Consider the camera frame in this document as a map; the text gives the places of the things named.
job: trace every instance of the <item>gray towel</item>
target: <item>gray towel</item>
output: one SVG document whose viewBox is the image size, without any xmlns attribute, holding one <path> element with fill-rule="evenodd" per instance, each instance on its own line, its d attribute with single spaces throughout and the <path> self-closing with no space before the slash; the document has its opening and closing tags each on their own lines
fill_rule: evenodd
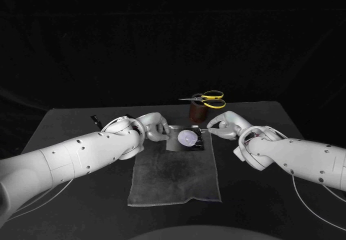
<svg viewBox="0 0 346 240">
<path fill-rule="evenodd" d="M 145 141 L 136 156 L 127 205 L 185 204 L 191 199 L 222 202 L 212 135 L 202 132 L 204 150 L 168 151 L 166 141 Z"/>
</svg>

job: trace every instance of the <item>black curtain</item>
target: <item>black curtain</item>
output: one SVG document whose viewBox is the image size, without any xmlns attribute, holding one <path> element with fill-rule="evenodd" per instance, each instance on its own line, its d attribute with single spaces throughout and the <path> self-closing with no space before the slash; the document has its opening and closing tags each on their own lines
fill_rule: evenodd
<svg viewBox="0 0 346 240">
<path fill-rule="evenodd" d="M 41 119 L 52 108 L 186 104 L 221 90 L 230 103 L 279 101 L 305 136 L 342 145 L 318 132 L 342 115 L 345 10 L 120 4 L 3 3 L 3 129 L 11 104 Z"/>
</svg>

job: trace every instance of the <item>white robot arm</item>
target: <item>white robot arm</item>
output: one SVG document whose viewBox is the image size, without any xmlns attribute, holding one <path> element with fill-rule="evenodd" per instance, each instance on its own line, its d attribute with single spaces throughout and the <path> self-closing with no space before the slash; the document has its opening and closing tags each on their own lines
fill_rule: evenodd
<svg viewBox="0 0 346 240">
<path fill-rule="evenodd" d="M 159 112 L 137 119 L 124 116 L 101 132 L 0 160 L 0 227 L 39 193 L 140 153 L 146 136 L 156 142 L 168 140 L 163 128 L 171 133 Z"/>
<path fill-rule="evenodd" d="M 220 123 L 220 129 L 211 128 Z M 233 111 L 208 124 L 209 132 L 235 140 L 234 154 L 260 171 L 271 163 L 299 178 L 346 191 L 346 149 L 319 142 L 287 138 L 269 126 L 253 126 Z"/>
</svg>

